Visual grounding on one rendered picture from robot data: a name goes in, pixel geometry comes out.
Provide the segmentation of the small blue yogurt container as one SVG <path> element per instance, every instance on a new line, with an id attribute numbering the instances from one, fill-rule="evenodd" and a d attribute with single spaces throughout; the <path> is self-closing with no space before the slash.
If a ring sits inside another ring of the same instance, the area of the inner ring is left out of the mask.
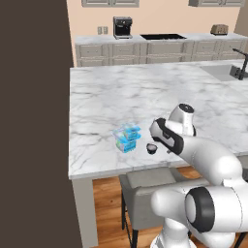
<path id="1" fill-rule="evenodd" d="M 139 134 L 140 127 L 135 124 L 125 124 L 124 125 L 124 136 L 127 140 L 135 140 Z"/>

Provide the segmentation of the large blue yogurt container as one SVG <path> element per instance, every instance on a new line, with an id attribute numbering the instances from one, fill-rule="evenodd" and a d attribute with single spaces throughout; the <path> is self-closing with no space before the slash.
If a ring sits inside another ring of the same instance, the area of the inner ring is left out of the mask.
<path id="1" fill-rule="evenodd" d="M 134 150 L 136 148 L 137 139 L 127 140 L 126 137 L 124 136 L 124 130 L 123 129 L 114 130 L 112 132 L 112 134 L 115 137 L 116 147 L 121 152 L 127 153 L 127 152 Z"/>

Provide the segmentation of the small dark round cup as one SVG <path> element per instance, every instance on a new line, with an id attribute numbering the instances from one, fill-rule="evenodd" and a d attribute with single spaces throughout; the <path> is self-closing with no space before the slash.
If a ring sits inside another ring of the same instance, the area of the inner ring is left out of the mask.
<path id="1" fill-rule="evenodd" d="M 158 149 L 158 147 L 155 144 L 153 144 L 153 143 L 148 143 L 146 145 L 146 150 L 151 155 L 155 154 L 156 151 L 157 151 L 157 149 Z"/>

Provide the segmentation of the grey upholstered stool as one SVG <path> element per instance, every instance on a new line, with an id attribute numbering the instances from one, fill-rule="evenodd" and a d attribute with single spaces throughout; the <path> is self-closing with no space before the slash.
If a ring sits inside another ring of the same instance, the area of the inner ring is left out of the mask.
<path id="1" fill-rule="evenodd" d="M 204 178 L 189 179 L 177 168 L 137 170 L 119 176 L 122 196 L 122 228 L 128 232 L 131 248 L 137 248 L 139 230 L 163 226 L 150 248 L 197 248 L 190 239 L 185 198 L 197 187 L 208 186 Z"/>

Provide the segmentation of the grey base cupboard run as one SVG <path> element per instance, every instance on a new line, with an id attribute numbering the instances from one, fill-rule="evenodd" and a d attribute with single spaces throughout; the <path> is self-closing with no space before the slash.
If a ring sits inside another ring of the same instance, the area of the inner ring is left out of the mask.
<path id="1" fill-rule="evenodd" d="M 76 44 L 77 66 L 116 66 L 241 59 L 248 39 Z"/>

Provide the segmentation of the dark brown tall cabinet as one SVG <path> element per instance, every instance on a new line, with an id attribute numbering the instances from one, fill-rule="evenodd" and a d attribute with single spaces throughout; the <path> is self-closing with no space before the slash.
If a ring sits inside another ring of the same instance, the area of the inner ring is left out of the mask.
<path id="1" fill-rule="evenodd" d="M 68 178 L 66 0 L 0 0 L 0 248 L 82 248 Z"/>

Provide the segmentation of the black hob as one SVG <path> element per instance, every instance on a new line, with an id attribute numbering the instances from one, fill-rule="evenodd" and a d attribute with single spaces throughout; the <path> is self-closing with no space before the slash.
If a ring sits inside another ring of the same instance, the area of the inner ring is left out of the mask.
<path id="1" fill-rule="evenodd" d="M 147 41 L 187 39 L 179 34 L 141 34 L 140 36 L 146 39 Z"/>

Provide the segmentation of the black coffee machine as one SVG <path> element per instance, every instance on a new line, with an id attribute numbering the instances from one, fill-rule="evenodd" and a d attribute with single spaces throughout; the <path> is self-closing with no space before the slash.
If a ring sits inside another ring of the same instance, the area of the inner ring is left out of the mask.
<path id="1" fill-rule="evenodd" d="M 113 37 L 119 39 L 132 39 L 131 26 L 133 20 L 129 16 L 115 16 L 113 18 Z"/>

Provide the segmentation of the grey sink basin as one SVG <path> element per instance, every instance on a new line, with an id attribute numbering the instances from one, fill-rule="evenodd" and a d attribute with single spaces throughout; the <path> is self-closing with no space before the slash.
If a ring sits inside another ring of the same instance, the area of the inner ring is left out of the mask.
<path id="1" fill-rule="evenodd" d="M 236 72 L 240 71 L 240 68 L 236 67 L 233 64 L 202 66 L 201 68 L 220 81 L 231 81 L 238 79 L 238 74 Z"/>

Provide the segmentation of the beige toaster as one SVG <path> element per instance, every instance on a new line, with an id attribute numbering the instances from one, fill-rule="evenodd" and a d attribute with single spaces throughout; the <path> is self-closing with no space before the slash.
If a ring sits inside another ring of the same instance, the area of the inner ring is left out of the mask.
<path id="1" fill-rule="evenodd" d="M 224 36 L 229 32 L 229 26 L 226 24 L 213 24 L 210 33 L 215 36 Z"/>

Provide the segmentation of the grey wall cupboard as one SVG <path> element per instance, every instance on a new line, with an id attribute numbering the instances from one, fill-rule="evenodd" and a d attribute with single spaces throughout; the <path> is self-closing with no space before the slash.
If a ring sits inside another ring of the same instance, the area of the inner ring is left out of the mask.
<path id="1" fill-rule="evenodd" d="M 81 5 L 84 8 L 138 8 L 140 0 L 81 0 Z"/>
<path id="2" fill-rule="evenodd" d="M 190 7 L 244 7 L 246 0 L 189 0 Z"/>

